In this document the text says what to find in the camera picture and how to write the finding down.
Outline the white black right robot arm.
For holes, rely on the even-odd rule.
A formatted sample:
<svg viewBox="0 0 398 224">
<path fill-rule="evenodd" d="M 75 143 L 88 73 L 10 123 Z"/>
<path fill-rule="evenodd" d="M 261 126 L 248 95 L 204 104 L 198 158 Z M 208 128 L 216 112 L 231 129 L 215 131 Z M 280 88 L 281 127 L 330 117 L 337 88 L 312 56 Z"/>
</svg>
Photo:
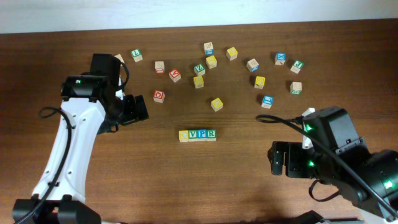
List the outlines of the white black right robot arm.
<svg viewBox="0 0 398 224">
<path fill-rule="evenodd" d="M 371 153 L 346 110 L 337 106 L 284 120 L 259 115 L 263 123 L 284 123 L 303 134 L 302 142 L 275 141 L 268 152 L 273 175 L 312 179 L 332 185 L 355 207 L 380 218 L 397 221 L 397 152 Z"/>
</svg>

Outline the yellow C wooden block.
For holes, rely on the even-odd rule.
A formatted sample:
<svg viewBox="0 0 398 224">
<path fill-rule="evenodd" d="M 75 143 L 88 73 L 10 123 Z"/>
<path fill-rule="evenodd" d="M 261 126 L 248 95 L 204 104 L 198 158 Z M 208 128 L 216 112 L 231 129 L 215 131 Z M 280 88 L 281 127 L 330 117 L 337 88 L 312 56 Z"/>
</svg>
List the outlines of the yellow C wooden block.
<svg viewBox="0 0 398 224">
<path fill-rule="evenodd" d="M 189 142 L 188 130 L 181 130 L 178 132 L 178 138 L 180 142 Z"/>
</svg>

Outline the green V wooden block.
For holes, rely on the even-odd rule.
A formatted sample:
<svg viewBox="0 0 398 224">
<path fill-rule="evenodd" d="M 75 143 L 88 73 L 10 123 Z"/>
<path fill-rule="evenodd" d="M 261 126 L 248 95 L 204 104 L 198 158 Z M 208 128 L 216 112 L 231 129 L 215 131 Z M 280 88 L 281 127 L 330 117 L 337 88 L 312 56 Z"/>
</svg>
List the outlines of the green V wooden block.
<svg viewBox="0 0 398 224">
<path fill-rule="evenodd" d="M 198 141 L 198 135 L 197 135 L 197 130 L 196 129 L 190 129 L 188 131 L 188 141 L 189 142 Z"/>
</svg>

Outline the green R top wooden block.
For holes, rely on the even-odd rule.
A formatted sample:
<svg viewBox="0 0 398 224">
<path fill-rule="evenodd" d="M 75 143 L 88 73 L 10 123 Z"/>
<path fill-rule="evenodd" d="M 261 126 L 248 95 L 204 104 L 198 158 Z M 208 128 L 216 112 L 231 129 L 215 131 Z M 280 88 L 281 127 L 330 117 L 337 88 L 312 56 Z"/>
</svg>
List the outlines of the green R top wooden block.
<svg viewBox="0 0 398 224">
<path fill-rule="evenodd" d="M 207 141 L 216 141 L 217 132 L 215 129 L 207 129 Z"/>
</svg>

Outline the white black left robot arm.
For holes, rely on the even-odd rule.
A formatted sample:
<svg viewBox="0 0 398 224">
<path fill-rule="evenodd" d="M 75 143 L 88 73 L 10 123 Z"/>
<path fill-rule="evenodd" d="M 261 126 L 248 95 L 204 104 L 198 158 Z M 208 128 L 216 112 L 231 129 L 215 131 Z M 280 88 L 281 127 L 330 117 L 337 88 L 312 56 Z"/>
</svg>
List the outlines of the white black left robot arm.
<svg viewBox="0 0 398 224">
<path fill-rule="evenodd" d="M 62 104 L 44 107 L 41 118 L 60 115 L 55 142 L 30 199 L 18 199 L 15 223 L 97 223 L 100 215 L 85 205 L 88 165 L 97 135 L 115 133 L 148 119 L 144 98 L 125 95 L 128 68 L 120 55 L 93 54 L 89 72 L 69 76 L 62 85 Z"/>
</svg>

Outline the blue P wooden block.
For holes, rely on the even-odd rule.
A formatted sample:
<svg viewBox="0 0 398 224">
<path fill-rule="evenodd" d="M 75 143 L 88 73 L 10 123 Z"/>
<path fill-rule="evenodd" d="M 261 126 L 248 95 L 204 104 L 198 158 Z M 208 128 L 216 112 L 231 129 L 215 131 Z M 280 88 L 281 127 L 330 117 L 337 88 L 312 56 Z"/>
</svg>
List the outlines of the blue P wooden block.
<svg viewBox="0 0 398 224">
<path fill-rule="evenodd" d="M 198 141 L 207 141 L 207 139 L 208 139 L 207 130 L 199 129 L 197 131 L 197 137 L 198 137 Z"/>
</svg>

